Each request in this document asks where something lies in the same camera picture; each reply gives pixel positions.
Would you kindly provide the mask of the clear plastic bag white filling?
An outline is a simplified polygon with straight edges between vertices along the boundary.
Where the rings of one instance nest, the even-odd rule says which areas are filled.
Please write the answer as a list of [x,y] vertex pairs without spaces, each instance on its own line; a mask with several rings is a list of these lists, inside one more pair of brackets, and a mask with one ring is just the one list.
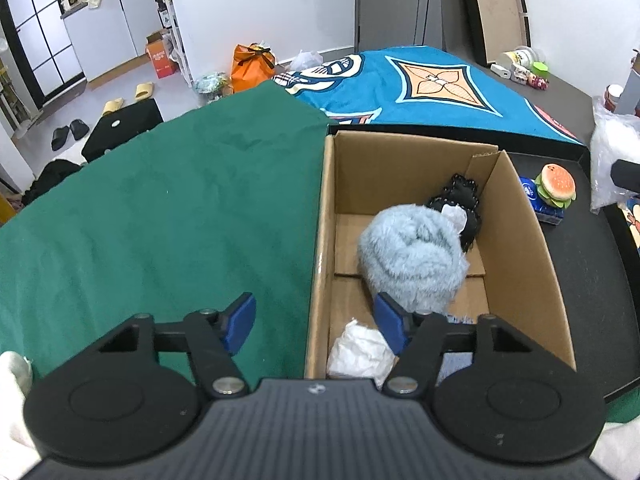
[[590,210],[595,214],[603,207],[623,203],[638,192],[616,184],[611,176],[618,160],[639,162],[639,118],[614,114],[606,109],[602,96],[592,99],[594,120],[590,139]]

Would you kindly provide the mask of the small white cloth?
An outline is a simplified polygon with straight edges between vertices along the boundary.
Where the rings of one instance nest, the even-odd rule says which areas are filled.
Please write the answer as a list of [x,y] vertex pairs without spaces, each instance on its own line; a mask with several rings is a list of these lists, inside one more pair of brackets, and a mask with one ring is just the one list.
[[331,378],[372,379],[376,388],[381,389],[395,361],[396,356],[381,332],[353,318],[334,341],[326,374]]

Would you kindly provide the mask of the fluffy light blue towel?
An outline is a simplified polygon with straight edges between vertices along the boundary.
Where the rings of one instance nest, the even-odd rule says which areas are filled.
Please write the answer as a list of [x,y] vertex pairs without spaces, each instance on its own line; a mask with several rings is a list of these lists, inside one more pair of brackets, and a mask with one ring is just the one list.
[[446,314],[469,270],[452,223],[416,204],[379,212],[360,234],[357,255],[371,296],[387,292],[420,315]]

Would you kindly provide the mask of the black lace scrunchie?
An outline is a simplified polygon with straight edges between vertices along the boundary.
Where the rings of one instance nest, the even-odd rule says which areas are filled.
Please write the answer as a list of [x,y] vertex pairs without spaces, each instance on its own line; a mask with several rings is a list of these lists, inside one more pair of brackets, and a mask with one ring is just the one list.
[[431,197],[427,208],[440,212],[458,232],[461,248],[467,252],[480,232],[480,196],[474,180],[462,174],[454,174],[442,188],[442,192]]

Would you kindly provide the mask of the small blue-grey cloth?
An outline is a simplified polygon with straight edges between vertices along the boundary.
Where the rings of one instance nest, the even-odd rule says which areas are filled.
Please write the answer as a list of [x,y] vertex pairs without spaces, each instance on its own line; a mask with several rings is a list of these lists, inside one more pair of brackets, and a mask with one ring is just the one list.
[[446,345],[442,354],[442,362],[437,375],[436,384],[441,384],[447,377],[458,370],[463,370],[473,362],[471,343],[465,336],[454,336]]

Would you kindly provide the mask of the plush hamburger toy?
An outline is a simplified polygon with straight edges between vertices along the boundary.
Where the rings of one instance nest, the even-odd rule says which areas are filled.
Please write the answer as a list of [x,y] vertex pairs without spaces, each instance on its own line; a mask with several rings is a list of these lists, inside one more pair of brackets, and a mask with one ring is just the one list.
[[560,165],[544,165],[534,182],[538,196],[551,207],[566,209],[576,200],[574,178]]

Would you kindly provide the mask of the blue tissue pack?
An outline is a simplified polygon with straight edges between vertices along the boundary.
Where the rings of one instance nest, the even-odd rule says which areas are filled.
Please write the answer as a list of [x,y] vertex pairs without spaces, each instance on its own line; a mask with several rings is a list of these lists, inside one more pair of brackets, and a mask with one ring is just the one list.
[[564,219],[564,210],[547,204],[538,194],[536,184],[532,179],[520,177],[520,181],[538,221],[550,224],[550,226],[560,224]]

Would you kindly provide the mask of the red can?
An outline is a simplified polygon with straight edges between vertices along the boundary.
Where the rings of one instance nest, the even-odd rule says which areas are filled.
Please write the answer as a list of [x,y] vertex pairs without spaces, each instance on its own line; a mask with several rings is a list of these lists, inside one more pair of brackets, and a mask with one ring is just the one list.
[[620,97],[624,92],[624,87],[620,84],[609,84],[605,88],[605,92],[603,95],[603,101],[605,108],[614,113],[617,107],[618,102],[620,102]]

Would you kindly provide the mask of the black shallow tray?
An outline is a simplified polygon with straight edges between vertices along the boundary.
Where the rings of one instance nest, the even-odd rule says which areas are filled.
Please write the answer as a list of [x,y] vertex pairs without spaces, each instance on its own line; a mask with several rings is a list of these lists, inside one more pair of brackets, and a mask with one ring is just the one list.
[[521,133],[424,125],[336,125],[341,130],[425,136],[503,148],[519,174],[533,177],[547,162],[565,162],[578,201],[558,226],[542,229],[568,307],[578,370],[612,403],[639,387],[639,256],[623,213],[590,206],[590,155],[584,144]]

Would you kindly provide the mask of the green fabric cloth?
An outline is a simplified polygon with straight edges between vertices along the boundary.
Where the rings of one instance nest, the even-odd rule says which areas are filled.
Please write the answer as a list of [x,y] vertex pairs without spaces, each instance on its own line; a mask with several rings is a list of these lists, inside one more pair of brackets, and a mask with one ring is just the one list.
[[1,230],[1,347],[45,375],[137,313],[242,292],[249,382],[304,372],[329,118],[271,82],[190,110],[65,179]]

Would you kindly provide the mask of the brown cardboard box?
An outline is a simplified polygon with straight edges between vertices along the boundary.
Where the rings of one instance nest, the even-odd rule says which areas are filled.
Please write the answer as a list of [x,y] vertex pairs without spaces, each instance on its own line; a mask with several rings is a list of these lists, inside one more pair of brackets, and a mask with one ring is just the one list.
[[347,131],[324,142],[305,374],[326,376],[345,326],[373,326],[387,292],[414,313],[497,315],[567,364],[562,292],[507,152]]

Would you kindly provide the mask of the green lid jar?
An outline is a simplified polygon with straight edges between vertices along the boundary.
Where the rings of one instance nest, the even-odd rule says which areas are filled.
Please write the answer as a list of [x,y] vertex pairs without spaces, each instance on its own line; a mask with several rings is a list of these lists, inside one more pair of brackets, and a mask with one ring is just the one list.
[[544,62],[534,61],[530,64],[530,71],[538,77],[547,78],[549,76],[549,69]]

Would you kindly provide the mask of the white plastic tub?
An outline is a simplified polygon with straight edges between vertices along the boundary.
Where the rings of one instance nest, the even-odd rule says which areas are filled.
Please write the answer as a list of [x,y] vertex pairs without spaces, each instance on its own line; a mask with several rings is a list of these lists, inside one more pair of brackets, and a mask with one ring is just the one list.
[[514,50],[502,52],[497,62],[506,68],[512,65],[519,65],[531,68],[535,62],[542,62],[544,57],[534,48],[518,46]]

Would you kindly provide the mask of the large framed board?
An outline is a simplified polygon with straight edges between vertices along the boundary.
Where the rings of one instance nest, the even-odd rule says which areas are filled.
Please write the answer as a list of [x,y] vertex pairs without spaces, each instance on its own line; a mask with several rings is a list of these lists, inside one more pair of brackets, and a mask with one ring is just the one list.
[[502,52],[530,45],[525,0],[464,0],[474,60],[489,66]]

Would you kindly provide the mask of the black dice stool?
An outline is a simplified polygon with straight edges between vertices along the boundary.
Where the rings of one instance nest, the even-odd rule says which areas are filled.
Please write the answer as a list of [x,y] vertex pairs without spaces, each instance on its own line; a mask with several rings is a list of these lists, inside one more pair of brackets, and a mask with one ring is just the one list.
[[154,99],[122,107],[100,118],[82,148],[81,155],[87,162],[93,162],[162,122],[163,116]]

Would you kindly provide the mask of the black clothes pile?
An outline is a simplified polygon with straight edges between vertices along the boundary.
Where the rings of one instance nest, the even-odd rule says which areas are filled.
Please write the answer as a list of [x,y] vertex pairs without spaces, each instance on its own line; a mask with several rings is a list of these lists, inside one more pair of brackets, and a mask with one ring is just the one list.
[[55,159],[44,166],[40,176],[32,182],[29,189],[22,195],[22,205],[28,206],[38,197],[43,196],[55,188],[67,177],[81,170],[81,166],[66,159]]

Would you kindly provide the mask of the blue patterned blanket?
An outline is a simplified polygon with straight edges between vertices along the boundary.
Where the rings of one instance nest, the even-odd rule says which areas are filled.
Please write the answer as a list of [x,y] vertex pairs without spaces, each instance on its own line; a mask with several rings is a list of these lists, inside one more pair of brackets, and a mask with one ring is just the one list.
[[[321,110],[334,126],[463,127],[576,142],[522,96],[430,47],[352,54],[274,80]],[[397,205],[425,206],[454,174],[474,180],[480,196],[482,225],[470,249],[486,255],[542,252],[546,247],[503,148],[344,130],[332,134],[332,141],[338,272],[354,272],[360,234],[379,212]]]

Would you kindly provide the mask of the teal patterned bag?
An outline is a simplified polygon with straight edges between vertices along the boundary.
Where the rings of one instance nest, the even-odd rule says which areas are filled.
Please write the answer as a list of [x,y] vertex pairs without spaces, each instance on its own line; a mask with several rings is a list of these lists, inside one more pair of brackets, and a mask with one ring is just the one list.
[[205,75],[194,81],[193,89],[200,96],[207,99],[215,99],[221,96],[224,89],[230,84],[229,76],[224,72],[215,72]]

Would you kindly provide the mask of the black slipper right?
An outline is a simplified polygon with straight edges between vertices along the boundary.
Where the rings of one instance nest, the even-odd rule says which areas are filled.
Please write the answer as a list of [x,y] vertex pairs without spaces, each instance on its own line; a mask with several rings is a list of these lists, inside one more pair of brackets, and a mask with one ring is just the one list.
[[90,132],[89,126],[81,119],[72,120],[68,128],[70,128],[70,133],[75,141],[79,141]]

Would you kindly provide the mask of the black slipper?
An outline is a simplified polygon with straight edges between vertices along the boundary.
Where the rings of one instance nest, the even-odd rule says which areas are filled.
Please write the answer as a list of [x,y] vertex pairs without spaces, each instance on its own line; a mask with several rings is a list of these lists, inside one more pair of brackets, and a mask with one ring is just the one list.
[[51,150],[54,152],[60,150],[65,145],[69,134],[69,126],[55,128],[52,133]]
[[68,128],[70,128],[70,133],[75,141],[79,141],[90,132],[89,126],[81,119],[72,120]]

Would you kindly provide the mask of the yellow slipper right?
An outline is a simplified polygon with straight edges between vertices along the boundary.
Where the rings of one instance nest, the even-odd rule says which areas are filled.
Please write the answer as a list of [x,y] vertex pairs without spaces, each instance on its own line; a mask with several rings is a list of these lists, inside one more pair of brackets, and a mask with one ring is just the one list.
[[142,82],[142,84],[137,84],[137,87],[134,89],[134,100],[140,102],[152,98],[153,93],[154,84],[152,81]]

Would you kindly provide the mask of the yellow slipper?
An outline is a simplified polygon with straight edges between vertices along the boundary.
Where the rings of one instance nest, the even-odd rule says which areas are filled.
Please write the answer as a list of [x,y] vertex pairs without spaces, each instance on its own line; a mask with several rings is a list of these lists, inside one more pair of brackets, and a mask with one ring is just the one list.
[[152,81],[142,82],[142,84],[137,84],[137,87],[134,89],[134,100],[140,102],[152,98],[153,93],[154,84]]
[[112,114],[117,112],[124,105],[125,100],[123,98],[117,98],[114,100],[109,100],[104,104],[101,116],[104,117],[108,114]]

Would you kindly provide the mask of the yellow slipper left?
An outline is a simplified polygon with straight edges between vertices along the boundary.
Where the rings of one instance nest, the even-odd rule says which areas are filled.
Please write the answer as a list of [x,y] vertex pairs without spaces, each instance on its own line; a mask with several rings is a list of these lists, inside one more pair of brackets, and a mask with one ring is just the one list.
[[125,100],[123,98],[117,98],[114,100],[109,100],[104,104],[101,116],[104,117],[108,114],[112,114],[117,112],[124,105]]

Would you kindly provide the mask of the white fluffy towel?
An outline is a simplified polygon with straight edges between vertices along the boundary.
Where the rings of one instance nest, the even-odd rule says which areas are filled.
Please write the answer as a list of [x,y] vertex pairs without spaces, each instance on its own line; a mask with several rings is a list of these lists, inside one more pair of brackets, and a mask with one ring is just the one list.
[[1,353],[1,479],[21,479],[40,462],[27,431],[24,403],[32,388],[32,362],[13,352]]

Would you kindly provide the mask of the black slipper left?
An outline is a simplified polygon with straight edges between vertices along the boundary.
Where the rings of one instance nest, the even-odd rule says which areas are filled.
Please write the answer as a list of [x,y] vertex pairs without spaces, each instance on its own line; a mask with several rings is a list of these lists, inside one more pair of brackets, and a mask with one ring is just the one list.
[[69,126],[55,128],[52,133],[51,150],[54,152],[60,150],[65,145],[69,134]]

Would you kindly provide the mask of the orange gift bag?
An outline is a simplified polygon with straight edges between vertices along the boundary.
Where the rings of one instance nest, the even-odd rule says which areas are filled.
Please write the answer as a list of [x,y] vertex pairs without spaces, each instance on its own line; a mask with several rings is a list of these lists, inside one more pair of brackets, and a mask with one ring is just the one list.
[[270,47],[260,44],[238,44],[233,52],[231,87],[239,93],[271,79],[276,72],[277,61]]

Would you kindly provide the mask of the grey door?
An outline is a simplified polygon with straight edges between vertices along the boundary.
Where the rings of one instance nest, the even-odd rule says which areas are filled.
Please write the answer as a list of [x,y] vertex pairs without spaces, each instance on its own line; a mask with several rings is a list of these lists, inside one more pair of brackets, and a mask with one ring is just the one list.
[[355,0],[355,49],[444,46],[442,0]]

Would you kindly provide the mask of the orange cardboard box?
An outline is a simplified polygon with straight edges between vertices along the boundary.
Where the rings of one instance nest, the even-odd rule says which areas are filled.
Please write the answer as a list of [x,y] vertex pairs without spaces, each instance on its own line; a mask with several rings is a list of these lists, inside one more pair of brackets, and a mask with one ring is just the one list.
[[161,30],[146,37],[145,51],[158,79],[171,76],[178,70],[178,64],[170,58],[165,47]]

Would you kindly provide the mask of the white kitchen cabinet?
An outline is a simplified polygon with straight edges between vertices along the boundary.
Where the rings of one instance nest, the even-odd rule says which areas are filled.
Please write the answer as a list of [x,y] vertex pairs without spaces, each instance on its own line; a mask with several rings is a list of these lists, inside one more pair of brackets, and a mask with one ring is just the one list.
[[163,28],[156,0],[101,0],[63,14],[67,35],[88,81],[146,55],[146,38]]

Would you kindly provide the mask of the black spray bottle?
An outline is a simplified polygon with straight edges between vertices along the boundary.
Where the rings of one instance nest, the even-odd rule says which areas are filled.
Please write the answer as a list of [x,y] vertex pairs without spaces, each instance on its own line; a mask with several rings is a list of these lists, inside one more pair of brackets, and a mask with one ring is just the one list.
[[171,18],[168,10],[166,0],[155,0],[157,5],[157,14],[160,18],[163,28],[171,28]]

